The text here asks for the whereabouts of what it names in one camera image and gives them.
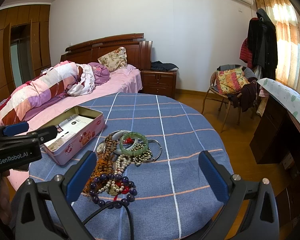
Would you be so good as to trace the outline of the pink metal tin box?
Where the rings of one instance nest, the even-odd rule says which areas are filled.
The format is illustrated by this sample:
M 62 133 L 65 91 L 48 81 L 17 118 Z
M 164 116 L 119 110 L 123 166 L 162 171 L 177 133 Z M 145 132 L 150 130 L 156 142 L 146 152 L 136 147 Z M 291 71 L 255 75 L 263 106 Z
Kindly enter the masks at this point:
M 65 165 L 105 127 L 104 114 L 82 106 L 74 106 L 43 125 L 55 126 L 57 136 L 42 149 L 58 165 Z

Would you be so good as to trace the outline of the silver wristwatch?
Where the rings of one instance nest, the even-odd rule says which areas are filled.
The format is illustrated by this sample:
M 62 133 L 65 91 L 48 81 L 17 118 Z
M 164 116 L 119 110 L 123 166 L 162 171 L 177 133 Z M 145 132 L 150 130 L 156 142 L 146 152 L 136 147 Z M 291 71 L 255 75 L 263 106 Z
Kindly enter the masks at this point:
M 101 143 L 98 144 L 98 146 L 96 147 L 96 153 L 97 155 L 103 155 L 106 151 L 106 142 L 102 141 Z

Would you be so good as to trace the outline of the green jade bangle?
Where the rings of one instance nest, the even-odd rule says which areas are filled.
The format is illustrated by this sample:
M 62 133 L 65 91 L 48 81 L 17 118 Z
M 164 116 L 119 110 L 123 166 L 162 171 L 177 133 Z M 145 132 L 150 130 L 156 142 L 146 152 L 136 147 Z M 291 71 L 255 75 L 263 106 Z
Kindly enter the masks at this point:
M 125 148 L 125 141 L 127 139 L 132 139 L 133 143 L 131 144 L 130 148 Z M 142 143 L 142 146 L 134 150 L 134 147 L 139 142 Z M 137 156 L 141 155 L 143 152 L 145 152 L 148 149 L 148 139 L 137 132 L 128 132 L 125 133 L 119 140 L 119 147 L 123 155 L 130 155 L 130 156 Z

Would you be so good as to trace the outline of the pink patchwork quilt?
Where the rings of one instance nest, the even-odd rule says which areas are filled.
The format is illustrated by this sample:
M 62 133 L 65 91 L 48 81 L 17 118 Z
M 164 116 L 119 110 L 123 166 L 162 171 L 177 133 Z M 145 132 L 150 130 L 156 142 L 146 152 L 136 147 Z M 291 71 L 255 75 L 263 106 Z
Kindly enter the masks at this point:
M 0 126 L 23 121 L 30 110 L 64 92 L 69 96 L 82 96 L 92 93 L 94 89 L 95 78 L 88 64 L 61 62 L 12 92 L 0 105 Z

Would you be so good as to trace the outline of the white jade bangle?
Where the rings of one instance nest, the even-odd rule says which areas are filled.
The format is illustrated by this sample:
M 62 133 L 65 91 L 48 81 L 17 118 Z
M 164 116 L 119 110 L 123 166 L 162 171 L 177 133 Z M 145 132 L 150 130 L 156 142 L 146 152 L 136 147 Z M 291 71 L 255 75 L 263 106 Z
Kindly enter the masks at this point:
M 115 131 L 115 132 L 111 133 L 111 136 L 112 136 L 112 139 L 119 144 L 121 137 L 123 135 L 127 134 L 127 133 L 129 133 L 129 131 L 119 130 L 119 131 Z M 117 155 L 121 155 L 122 154 L 122 151 L 121 151 L 119 145 L 116 146 L 114 153 L 117 154 Z

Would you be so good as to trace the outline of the purple garment on bed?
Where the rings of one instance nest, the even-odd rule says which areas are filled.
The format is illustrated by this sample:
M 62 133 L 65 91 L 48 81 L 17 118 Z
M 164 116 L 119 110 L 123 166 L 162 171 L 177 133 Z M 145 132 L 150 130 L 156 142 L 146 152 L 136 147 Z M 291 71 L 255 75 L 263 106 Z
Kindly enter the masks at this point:
M 97 62 L 91 62 L 88 64 L 93 70 L 95 86 L 102 85 L 110 80 L 110 72 L 106 66 Z

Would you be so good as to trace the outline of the dark wooden desk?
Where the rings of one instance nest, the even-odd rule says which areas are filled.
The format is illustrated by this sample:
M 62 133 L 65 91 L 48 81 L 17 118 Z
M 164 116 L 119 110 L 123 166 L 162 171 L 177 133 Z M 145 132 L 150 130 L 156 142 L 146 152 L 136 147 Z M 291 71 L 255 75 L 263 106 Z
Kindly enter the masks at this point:
M 258 81 L 268 101 L 250 148 L 257 164 L 282 164 L 290 182 L 276 197 L 281 226 L 300 216 L 300 94 L 272 79 Z

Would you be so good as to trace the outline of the blue plaid tablecloth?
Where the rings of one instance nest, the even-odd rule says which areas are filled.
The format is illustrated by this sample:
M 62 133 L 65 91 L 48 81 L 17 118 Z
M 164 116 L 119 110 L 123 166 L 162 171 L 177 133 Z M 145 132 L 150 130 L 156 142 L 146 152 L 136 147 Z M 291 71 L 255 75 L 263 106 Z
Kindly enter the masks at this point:
M 198 165 L 207 150 L 232 171 L 223 142 L 195 109 L 158 95 L 115 93 L 83 103 L 101 111 L 105 129 L 84 150 L 118 130 L 138 132 L 162 146 L 160 158 L 129 165 L 138 192 L 127 209 L 106 209 L 86 227 L 95 239 L 182 239 L 204 227 L 221 207 Z

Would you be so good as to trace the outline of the wooden wardrobe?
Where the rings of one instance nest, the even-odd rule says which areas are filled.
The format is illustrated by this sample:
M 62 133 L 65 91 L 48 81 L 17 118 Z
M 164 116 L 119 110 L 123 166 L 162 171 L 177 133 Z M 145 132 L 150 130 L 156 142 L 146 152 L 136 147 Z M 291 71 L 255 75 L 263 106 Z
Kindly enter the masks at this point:
M 0 10 L 0 103 L 51 66 L 49 5 Z

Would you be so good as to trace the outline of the red knot charm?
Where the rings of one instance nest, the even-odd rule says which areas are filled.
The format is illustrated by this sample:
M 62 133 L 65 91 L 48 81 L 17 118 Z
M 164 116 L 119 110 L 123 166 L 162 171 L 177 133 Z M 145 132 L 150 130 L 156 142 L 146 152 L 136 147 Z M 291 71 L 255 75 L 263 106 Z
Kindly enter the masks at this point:
M 111 194 L 114 197 L 113 200 L 116 201 L 119 195 L 129 193 L 129 189 L 130 187 L 127 186 L 125 183 L 117 181 L 111 185 L 109 194 Z

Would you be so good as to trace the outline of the floral pillow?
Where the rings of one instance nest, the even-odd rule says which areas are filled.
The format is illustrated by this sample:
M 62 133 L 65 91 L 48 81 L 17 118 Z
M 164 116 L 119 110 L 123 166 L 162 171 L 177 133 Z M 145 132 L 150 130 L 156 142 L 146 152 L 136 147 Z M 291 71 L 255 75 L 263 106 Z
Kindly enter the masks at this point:
M 127 68 L 127 53 L 125 47 L 119 47 L 114 51 L 98 58 L 98 62 L 104 65 L 109 72 Z

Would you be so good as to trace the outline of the silver metal bangle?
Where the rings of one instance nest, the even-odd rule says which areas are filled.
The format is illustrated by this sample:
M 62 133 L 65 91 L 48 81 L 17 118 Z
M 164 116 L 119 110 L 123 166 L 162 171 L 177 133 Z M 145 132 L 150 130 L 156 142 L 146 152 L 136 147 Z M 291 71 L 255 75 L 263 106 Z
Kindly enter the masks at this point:
M 162 146 L 155 139 L 148 140 L 148 148 L 139 156 L 142 163 L 151 163 L 157 161 L 162 154 Z

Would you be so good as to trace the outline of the wooden chair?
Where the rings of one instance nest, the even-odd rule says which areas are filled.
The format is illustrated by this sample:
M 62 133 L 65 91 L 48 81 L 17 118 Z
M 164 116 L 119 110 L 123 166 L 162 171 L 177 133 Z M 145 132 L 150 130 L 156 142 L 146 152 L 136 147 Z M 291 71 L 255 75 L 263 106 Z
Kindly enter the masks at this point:
M 243 86 L 240 92 L 236 94 L 223 95 L 220 94 L 216 85 L 216 71 L 217 70 L 230 70 L 234 68 L 242 67 L 245 77 L 249 81 L 249 84 Z M 221 131 L 224 130 L 227 118 L 230 113 L 230 108 L 238 109 L 238 119 L 237 123 L 241 121 L 241 114 L 248 110 L 251 110 L 251 118 L 254 118 L 258 108 L 258 92 L 260 91 L 259 85 L 257 84 L 258 78 L 255 73 L 248 67 L 240 66 L 237 64 L 222 65 L 217 68 L 216 71 L 210 77 L 210 87 L 208 88 L 206 94 L 215 94 L 221 98 L 221 105 L 219 106 L 219 111 L 222 106 L 225 106 L 225 117 L 221 126 Z

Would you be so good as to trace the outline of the wooden headboard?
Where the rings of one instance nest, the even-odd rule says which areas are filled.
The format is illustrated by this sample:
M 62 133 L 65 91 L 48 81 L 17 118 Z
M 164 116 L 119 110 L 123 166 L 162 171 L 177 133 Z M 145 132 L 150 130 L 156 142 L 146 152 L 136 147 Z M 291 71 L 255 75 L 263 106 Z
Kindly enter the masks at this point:
M 61 55 L 61 61 L 97 62 L 99 57 L 119 47 L 126 49 L 129 64 L 138 69 L 151 68 L 152 41 L 147 41 L 143 33 L 109 36 L 70 46 Z

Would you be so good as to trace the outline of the wooden nightstand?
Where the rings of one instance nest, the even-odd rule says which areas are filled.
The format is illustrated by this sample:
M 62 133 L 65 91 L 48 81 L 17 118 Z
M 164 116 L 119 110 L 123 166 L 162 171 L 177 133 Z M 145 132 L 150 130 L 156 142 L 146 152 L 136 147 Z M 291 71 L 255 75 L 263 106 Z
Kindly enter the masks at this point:
M 175 97 L 177 71 L 141 70 L 142 93 Z

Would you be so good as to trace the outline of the dark clothes on nightstand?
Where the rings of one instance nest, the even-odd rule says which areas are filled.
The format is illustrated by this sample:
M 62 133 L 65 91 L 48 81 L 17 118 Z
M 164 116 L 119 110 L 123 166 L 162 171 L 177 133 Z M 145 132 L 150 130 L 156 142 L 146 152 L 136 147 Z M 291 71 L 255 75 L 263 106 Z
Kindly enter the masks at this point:
M 172 63 L 162 63 L 161 61 L 155 61 L 151 63 L 151 70 L 154 71 L 162 71 L 162 72 L 170 72 L 177 71 L 179 68 Z

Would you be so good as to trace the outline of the colourful patchwork cushion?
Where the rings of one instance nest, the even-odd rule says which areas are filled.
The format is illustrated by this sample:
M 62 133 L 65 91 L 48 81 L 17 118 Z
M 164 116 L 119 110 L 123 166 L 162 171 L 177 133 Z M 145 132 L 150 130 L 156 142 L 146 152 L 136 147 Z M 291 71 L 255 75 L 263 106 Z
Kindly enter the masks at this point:
M 220 94 L 236 94 L 249 84 L 242 67 L 216 71 L 216 85 Z

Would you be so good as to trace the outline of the orange patterned curtain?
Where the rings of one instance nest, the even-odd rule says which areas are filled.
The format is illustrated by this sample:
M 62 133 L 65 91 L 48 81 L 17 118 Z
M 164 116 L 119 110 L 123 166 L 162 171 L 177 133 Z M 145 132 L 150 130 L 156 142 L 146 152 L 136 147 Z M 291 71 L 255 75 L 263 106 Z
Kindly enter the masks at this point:
M 289 0 L 255 0 L 276 28 L 276 79 L 300 94 L 300 16 Z

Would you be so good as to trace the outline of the red garment on rack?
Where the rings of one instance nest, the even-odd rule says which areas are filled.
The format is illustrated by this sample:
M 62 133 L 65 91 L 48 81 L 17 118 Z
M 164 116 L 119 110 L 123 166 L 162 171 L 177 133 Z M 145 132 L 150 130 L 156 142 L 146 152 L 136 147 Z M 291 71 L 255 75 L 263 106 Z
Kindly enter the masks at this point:
M 246 63 L 248 68 L 253 68 L 253 54 L 248 48 L 247 39 L 245 39 L 242 43 L 239 59 Z

